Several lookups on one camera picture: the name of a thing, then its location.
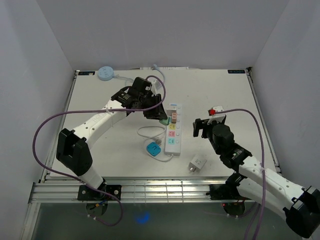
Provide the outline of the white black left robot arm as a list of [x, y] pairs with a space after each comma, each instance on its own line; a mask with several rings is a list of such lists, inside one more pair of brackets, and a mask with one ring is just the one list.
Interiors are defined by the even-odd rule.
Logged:
[[88, 193], [100, 200], [106, 195], [105, 179], [94, 168], [91, 148], [95, 142], [130, 113], [142, 112], [149, 120], [166, 120], [163, 107], [167, 94], [155, 93], [148, 78], [136, 77], [130, 86], [116, 92], [105, 106], [81, 125], [60, 131], [56, 159], [88, 186]]

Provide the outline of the white square charger plug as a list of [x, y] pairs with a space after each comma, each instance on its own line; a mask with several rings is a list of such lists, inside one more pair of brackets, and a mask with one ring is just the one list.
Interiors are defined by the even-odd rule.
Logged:
[[176, 113], [178, 110], [178, 105], [176, 103], [170, 103], [165, 111], [166, 111], [166, 114], [171, 117], [173, 113]]

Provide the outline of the white cube socket adapter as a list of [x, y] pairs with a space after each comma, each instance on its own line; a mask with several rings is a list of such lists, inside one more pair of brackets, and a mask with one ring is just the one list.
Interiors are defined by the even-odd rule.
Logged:
[[188, 164], [190, 172], [200, 172], [204, 165], [207, 163], [207, 156], [205, 154], [197, 153]]

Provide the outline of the pink small plug adapter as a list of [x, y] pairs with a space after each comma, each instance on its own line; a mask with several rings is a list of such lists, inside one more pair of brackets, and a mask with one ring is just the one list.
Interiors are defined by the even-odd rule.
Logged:
[[173, 123], [173, 124], [176, 124], [177, 123], [177, 113], [176, 112], [173, 112], [172, 114], [171, 114], [171, 122]]

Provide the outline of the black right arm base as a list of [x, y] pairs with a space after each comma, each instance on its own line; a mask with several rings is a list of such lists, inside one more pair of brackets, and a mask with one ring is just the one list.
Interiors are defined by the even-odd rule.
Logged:
[[210, 200], [235, 200], [235, 202], [223, 202], [222, 207], [228, 217], [244, 218], [249, 215], [258, 204], [255, 202], [246, 210], [245, 201], [249, 198], [240, 194], [237, 187], [246, 180], [247, 177], [234, 172], [223, 184], [210, 184], [209, 191], [205, 193]]

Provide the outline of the white multicolour power strip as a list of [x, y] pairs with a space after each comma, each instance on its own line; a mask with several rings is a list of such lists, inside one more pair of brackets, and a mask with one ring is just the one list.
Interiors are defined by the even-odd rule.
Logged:
[[180, 156], [181, 155], [181, 144], [182, 144], [182, 123], [183, 123], [183, 107], [181, 104], [177, 103], [177, 122], [171, 122], [166, 126], [165, 132], [165, 143], [164, 143], [164, 153], [168, 156]]

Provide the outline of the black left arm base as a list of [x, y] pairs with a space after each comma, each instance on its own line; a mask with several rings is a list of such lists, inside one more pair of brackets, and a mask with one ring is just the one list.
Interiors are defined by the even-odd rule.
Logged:
[[99, 190], [94, 190], [86, 185], [81, 185], [78, 189], [78, 201], [115, 201], [120, 200], [122, 194], [122, 185], [103, 184]]

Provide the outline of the green small plug adapter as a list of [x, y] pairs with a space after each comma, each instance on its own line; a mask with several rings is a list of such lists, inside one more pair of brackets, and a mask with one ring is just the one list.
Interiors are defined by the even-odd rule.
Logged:
[[168, 117], [167, 119], [159, 120], [159, 123], [164, 125], [164, 126], [168, 126], [171, 123], [171, 118]]

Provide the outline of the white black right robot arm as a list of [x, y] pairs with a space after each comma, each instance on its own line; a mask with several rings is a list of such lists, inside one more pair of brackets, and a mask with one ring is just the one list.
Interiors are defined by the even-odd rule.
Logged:
[[193, 136], [208, 139], [222, 163], [234, 171], [226, 180], [224, 190], [211, 191], [211, 196], [227, 194], [232, 199], [241, 196], [254, 200], [283, 217], [300, 237], [312, 236], [320, 225], [320, 191], [317, 188], [303, 187], [263, 167], [250, 151], [235, 142], [225, 118], [197, 118], [192, 125]]

